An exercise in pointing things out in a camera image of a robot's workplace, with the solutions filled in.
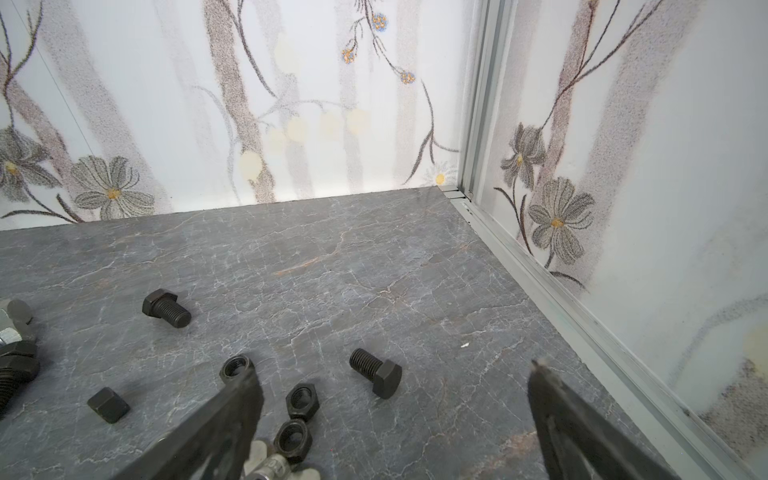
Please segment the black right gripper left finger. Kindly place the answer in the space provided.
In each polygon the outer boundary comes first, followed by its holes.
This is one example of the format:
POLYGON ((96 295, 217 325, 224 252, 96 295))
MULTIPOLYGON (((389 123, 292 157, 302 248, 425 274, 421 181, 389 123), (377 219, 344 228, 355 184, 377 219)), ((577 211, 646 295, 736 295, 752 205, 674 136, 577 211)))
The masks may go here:
POLYGON ((263 404, 257 374, 245 370, 115 477, 238 479, 249 458, 263 404))

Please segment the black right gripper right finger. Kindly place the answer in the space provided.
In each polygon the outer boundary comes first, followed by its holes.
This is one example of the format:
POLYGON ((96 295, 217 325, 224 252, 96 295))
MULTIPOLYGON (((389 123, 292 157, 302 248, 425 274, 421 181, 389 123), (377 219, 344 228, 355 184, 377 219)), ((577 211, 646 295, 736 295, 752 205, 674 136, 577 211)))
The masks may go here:
POLYGON ((551 479, 673 479, 547 366, 532 362, 527 397, 551 479))

